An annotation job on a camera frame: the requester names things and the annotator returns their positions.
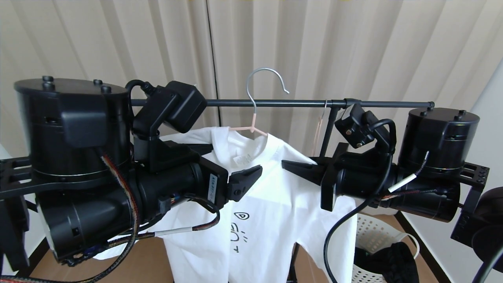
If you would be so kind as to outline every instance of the hanging rod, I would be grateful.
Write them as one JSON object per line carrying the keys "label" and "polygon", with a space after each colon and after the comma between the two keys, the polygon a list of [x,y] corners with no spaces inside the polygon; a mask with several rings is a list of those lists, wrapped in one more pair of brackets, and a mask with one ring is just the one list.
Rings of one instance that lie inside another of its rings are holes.
{"label": "hanging rod", "polygon": [[[208,99],[208,106],[214,107],[253,107],[248,99]],[[133,106],[145,105],[146,99],[131,99]],[[258,99],[257,107],[325,107],[325,100],[294,100],[294,99]],[[360,103],[362,107],[381,108],[423,108],[434,107],[434,102],[407,102],[407,101],[361,101],[358,99],[328,100],[328,108],[346,108],[352,104]]]}

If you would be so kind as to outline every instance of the black baseboard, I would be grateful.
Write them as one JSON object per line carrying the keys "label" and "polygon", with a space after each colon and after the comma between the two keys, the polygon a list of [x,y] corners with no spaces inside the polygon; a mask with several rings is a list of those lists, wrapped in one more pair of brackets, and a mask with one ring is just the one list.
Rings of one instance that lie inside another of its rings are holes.
{"label": "black baseboard", "polygon": [[397,214],[395,214],[395,218],[396,220],[398,220],[398,222],[400,223],[400,225],[402,226],[403,230],[406,233],[413,235],[417,239],[421,249],[421,256],[423,257],[426,264],[431,269],[433,275],[435,275],[439,283],[452,283],[445,274],[444,270],[440,267],[437,260],[433,257],[432,253],[426,247],[421,237],[419,237],[415,229],[412,227],[412,225],[410,225],[409,221],[405,218],[403,213],[399,211]]}
{"label": "black baseboard", "polygon": [[47,239],[44,238],[30,255],[30,266],[19,270],[16,275],[22,277],[30,276],[35,267],[37,267],[44,255],[47,253],[47,251],[49,251],[49,244],[47,243]]}

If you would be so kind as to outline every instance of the t-shirt neckline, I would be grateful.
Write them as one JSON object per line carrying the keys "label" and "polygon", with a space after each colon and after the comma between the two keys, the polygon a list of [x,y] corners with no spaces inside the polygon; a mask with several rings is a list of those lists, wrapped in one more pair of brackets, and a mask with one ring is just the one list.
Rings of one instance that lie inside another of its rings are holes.
{"label": "t-shirt neckline", "polygon": [[[229,130],[229,127],[215,127],[211,131],[213,150],[219,163],[225,168],[246,169],[256,165],[263,165],[270,161],[279,146],[279,139],[271,134],[267,136],[258,136],[250,139],[238,133]],[[232,150],[242,149],[250,153],[247,162],[236,163]]]}

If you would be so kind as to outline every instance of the brown floor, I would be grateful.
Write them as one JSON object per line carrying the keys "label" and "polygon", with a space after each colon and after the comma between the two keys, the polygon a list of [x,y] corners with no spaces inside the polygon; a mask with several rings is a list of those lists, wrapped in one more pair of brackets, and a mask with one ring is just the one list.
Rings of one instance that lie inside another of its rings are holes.
{"label": "brown floor", "polygon": [[[377,216],[398,230],[403,231],[394,216]],[[409,238],[404,242],[411,251],[415,251],[414,244]],[[31,276],[51,280],[80,280],[93,276],[105,268],[115,259],[95,260],[90,259],[76,267],[61,266],[56,263],[52,253],[48,252],[37,265]],[[421,283],[438,283],[437,279],[419,255],[416,259],[417,269]],[[301,248],[295,262],[297,279],[299,283],[327,283],[328,279],[323,271],[316,267],[309,255]],[[102,283],[112,282],[173,282],[170,263],[161,239],[145,239],[134,245],[133,250],[110,275],[102,279]]]}

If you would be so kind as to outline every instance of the t-shirt collar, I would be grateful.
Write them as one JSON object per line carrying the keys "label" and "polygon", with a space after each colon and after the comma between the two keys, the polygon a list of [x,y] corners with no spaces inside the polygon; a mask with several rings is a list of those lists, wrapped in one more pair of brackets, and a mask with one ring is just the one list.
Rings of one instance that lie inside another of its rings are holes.
{"label": "t-shirt collar", "polygon": [[211,138],[218,162],[225,168],[240,170],[270,161],[280,145],[280,140],[271,134],[250,139],[229,131],[229,127],[213,128]]}

